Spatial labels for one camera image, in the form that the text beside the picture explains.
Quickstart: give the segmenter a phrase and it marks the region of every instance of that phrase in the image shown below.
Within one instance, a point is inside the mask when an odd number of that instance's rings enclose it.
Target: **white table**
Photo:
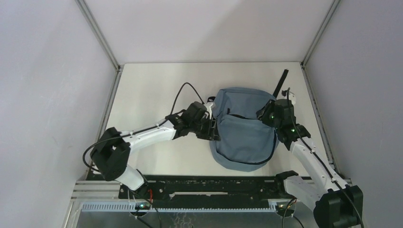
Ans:
[[[297,97],[297,123],[311,133],[317,148],[326,157],[322,138],[298,62],[284,63],[166,63],[125,64],[107,128],[118,131],[144,127],[169,114],[173,100],[184,82],[190,82],[204,100],[219,89],[242,86],[273,93],[284,69],[289,73],[282,90],[291,87]],[[198,101],[187,85],[176,103],[180,111]],[[129,164],[143,174],[200,176],[274,176],[294,170],[308,176],[302,164],[280,143],[271,160],[253,172],[228,170],[213,159],[209,142],[190,133],[174,141],[144,148],[132,155]]]

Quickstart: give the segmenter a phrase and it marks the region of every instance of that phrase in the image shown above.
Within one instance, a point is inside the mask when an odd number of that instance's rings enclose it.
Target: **black cable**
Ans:
[[[291,203],[293,202],[293,201],[295,201],[295,200],[297,200],[297,198],[292,198],[289,202],[288,202],[288,204],[287,204],[287,206],[286,206],[286,210],[284,211],[284,215],[283,215],[283,219],[282,219],[282,221],[281,221],[281,224],[282,224],[282,227],[284,228],[284,218],[286,217],[286,213],[287,213],[287,210],[288,210],[288,207],[291,205]]]
[[[298,223],[301,225],[302,228],[305,228],[304,225],[302,225],[302,222],[295,216],[293,216],[295,218],[296,221],[298,221]]]
[[[348,201],[350,202],[351,206],[353,206],[355,212],[357,213],[358,219],[360,220],[360,225],[361,228],[364,228],[364,223],[363,223],[363,219],[360,216],[360,213],[358,213],[357,208],[355,207],[353,201],[350,199],[350,197],[347,195],[347,193],[344,191],[344,189],[341,188],[340,184],[337,183],[337,181],[335,181],[335,184],[337,185],[337,187],[341,190],[341,192],[345,195],[345,197],[347,197]]]
[[[146,225],[149,228],[153,228],[152,226],[150,226],[150,224],[146,223],[144,220],[142,220],[140,217],[136,217],[137,220],[139,220],[140,222],[142,222],[144,225]]]
[[[288,104],[288,108],[290,109],[290,104],[289,104],[289,102],[290,102],[290,100],[289,100],[289,90],[290,90],[290,88],[288,88],[288,90],[287,90],[287,104]],[[297,127],[295,126],[294,119],[291,119],[291,121],[292,121],[292,124],[294,125],[295,131],[297,132],[298,137],[301,139],[302,143],[312,152],[312,149],[308,146],[308,144],[302,139],[301,135],[299,134],[299,131],[298,131]],[[313,154],[313,155],[316,157],[316,159],[321,163],[321,165],[323,166],[323,168],[325,168],[325,170],[326,170],[327,174],[329,175],[329,177],[332,179],[332,178],[333,178],[333,175],[332,175],[332,173],[330,172],[330,170],[326,167],[326,165],[325,165],[325,163],[322,161],[322,159],[319,158],[319,156],[316,154],[316,152],[312,152],[312,154]],[[357,210],[357,208],[355,207],[353,201],[350,199],[350,197],[347,195],[347,193],[344,191],[344,189],[342,189],[342,187],[340,186],[340,184],[339,184],[337,181],[333,181],[333,183],[334,183],[334,184],[343,192],[343,194],[347,197],[347,199],[348,199],[348,201],[350,202],[351,206],[353,206],[355,212],[357,213],[357,216],[358,216],[358,218],[359,218],[359,220],[360,220],[360,223],[361,223],[361,228],[364,228],[363,220],[362,220],[360,214],[358,213],[358,210]]]
[[[129,188],[127,188],[127,189],[128,189],[134,196],[136,196],[138,199],[141,199],[141,198],[142,198],[139,194],[135,193],[135,192],[132,191],[131,189],[129,189]],[[159,222],[160,222],[160,228],[162,228],[162,222],[161,222],[160,212],[158,211],[157,208],[155,208],[155,207],[153,206],[153,203],[152,203],[151,201],[149,201],[148,199],[144,199],[144,200],[147,201],[147,202],[155,209],[155,211],[157,212],[158,219],[159,219]]]
[[[179,96],[179,94],[181,93],[181,91],[182,91],[182,89],[183,89],[183,87],[184,87],[185,85],[190,85],[190,86],[193,88],[193,90],[195,91],[195,93],[197,94],[197,96],[200,98],[201,103],[204,104],[203,99],[200,97],[199,93],[198,93],[197,90],[192,86],[192,84],[190,84],[190,83],[188,83],[188,82],[185,82],[185,83],[181,86],[181,88],[180,88],[179,91],[178,91],[178,94],[177,94],[176,97],[175,97],[175,100],[174,100],[174,102],[173,102],[172,109],[171,109],[171,112],[170,112],[169,115],[172,115],[172,114],[173,114],[173,109],[175,108],[176,100],[178,99],[178,96]],[[113,137],[113,138],[105,139],[105,140],[102,140],[102,141],[98,141],[98,142],[92,144],[92,145],[89,146],[89,147],[84,151],[84,153],[83,153],[83,163],[84,163],[84,165],[86,165],[86,166],[87,166],[89,169],[91,169],[91,170],[94,170],[94,171],[99,172],[98,169],[95,169],[94,167],[92,167],[91,165],[89,165],[89,164],[86,162],[86,154],[88,153],[88,151],[89,151],[91,148],[93,148],[94,146],[96,146],[96,145],[98,145],[98,144],[107,142],[107,141],[109,141],[109,140],[125,138],[125,137],[127,137],[127,136],[135,135],[135,134],[138,134],[138,133],[141,133],[141,132],[145,132],[145,131],[151,130],[151,129],[153,129],[153,128],[157,128],[158,126],[163,125],[163,124],[166,123],[167,121],[168,121],[168,120],[164,120],[162,123],[160,123],[160,124],[158,124],[158,125],[155,125],[155,126],[152,126],[152,127],[149,127],[149,128],[145,128],[145,129],[142,129],[142,130],[139,130],[139,131],[137,131],[137,132],[134,132],[133,134],[121,135],[121,136],[118,136],[118,137]]]
[[[287,104],[288,104],[288,109],[291,109],[291,106],[290,106],[290,100],[289,100],[289,89],[290,88],[288,88],[288,90],[287,90]],[[298,131],[298,129],[297,129],[297,126],[295,125],[295,122],[294,122],[294,119],[291,117],[291,122],[292,122],[292,125],[294,125],[294,129],[295,129],[295,131],[297,132],[297,134],[298,134],[298,137],[301,139],[301,141],[302,141],[302,143],[310,150],[310,151],[312,151],[312,149],[308,146],[308,144],[304,141],[304,139],[301,137],[301,135],[299,134],[299,131]]]

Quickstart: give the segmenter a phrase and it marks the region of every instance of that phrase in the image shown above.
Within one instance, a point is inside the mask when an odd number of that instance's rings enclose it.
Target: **white wall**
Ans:
[[[87,0],[120,64],[302,61],[332,0]]]
[[[0,227],[58,228],[115,72],[73,0],[2,0],[0,21]]]
[[[307,66],[369,227],[402,227],[403,1],[343,1]]]

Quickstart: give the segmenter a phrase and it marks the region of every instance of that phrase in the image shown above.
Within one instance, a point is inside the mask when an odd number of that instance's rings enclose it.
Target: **gray-blue bag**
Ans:
[[[258,89],[221,89],[214,98],[213,116],[221,141],[210,141],[216,162],[227,169],[254,171],[264,166],[278,145],[275,129],[256,117],[269,99],[276,98]]]

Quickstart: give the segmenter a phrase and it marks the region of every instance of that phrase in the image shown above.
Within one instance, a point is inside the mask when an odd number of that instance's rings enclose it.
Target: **blue backpack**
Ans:
[[[261,90],[242,87],[221,89],[214,100],[213,116],[221,141],[210,141],[216,162],[227,169],[254,171],[264,166],[278,145],[275,129],[264,125],[256,112],[276,98]]]

